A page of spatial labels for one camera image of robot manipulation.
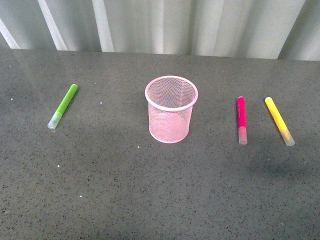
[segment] pink mesh pen holder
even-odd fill
[[[161,76],[145,88],[149,105],[149,131],[162,143],[173,144],[189,132],[192,107],[198,99],[198,90],[189,80],[180,76]]]

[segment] yellow marker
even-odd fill
[[[272,100],[272,98],[267,97],[264,101],[265,101],[265,104],[268,107],[268,109],[273,117],[273,120],[275,121],[276,126],[278,127],[278,129],[283,137],[285,144],[287,146],[295,145],[295,141],[292,138],[292,136],[287,128],[287,125],[285,124],[284,120],[282,119],[282,117],[281,117],[274,101]]]

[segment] curtain fold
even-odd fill
[[[320,60],[318,0],[1,0],[0,48]]]

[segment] marker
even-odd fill
[[[282,117],[281,117],[274,101],[272,100],[272,98],[267,97],[264,101],[265,101],[265,104],[268,107],[268,109],[273,117],[273,120],[275,121],[276,126],[278,127],[278,129],[283,137],[285,144],[287,146],[295,145],[295,141],[292,138],[292,136],[287,128],[287,125],[285,124],[285,121],[282,119]]]
[[[243,96],[238,97],[236,101],[238,112],[238,134],[239,144],[246,145],[247,140],[247,122],[246,122],[246,106],[245,98]]]
[[[50,122],[48,123],[49,129],[56,128],[62,115],[64,114],[65,110],[67,109],[69,103],[71,102],[71,100],[74,97],[77,90],[78,90],[78,86],[75,84],[72,84],[71,87],[69,88],[68,92],[64,96],[62,102],[60,103],[59,107],[57,108],[54,115],[52,116]]]

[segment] gray countertop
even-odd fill
[[[145,87],[164,75],[199,91],[175,144],[148,130]],[[1,49],[0,239],[319,239],[319,76],[315,61]]]

